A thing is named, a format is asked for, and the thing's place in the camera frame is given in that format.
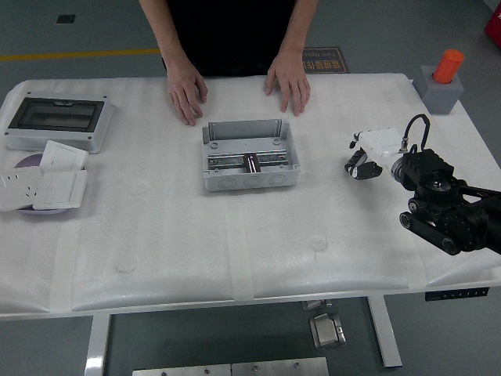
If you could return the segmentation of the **person's left hand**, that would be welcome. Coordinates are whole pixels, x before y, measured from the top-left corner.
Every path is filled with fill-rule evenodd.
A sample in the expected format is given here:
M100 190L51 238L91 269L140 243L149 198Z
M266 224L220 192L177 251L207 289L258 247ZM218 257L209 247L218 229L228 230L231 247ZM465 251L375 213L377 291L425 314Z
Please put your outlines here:
M280 52L273 60L265 79L265 94L272 94L278 84L280 110L285 112L290 103L294 116L305 111L311 95L311 86L303 67L302 55L295 52Z

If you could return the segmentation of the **person's right hand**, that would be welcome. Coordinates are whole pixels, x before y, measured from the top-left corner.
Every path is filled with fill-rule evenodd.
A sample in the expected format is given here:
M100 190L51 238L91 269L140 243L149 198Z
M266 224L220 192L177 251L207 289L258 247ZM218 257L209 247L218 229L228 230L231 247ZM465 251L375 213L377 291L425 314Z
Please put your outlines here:
M185 125L194 126L203 117L201 104L207 101L208 89L199 71L187 60L166 65L170 101Z

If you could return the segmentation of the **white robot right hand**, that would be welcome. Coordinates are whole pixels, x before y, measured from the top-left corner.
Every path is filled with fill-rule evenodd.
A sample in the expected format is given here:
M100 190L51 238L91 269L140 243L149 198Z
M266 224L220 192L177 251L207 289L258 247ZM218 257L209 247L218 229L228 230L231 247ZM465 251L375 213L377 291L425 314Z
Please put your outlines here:
M354 179L376 178L386 171L397 182L402 181L402 159L400 151L402 137L394 128L369 130L354 134L349 148L354 152L345 171Z

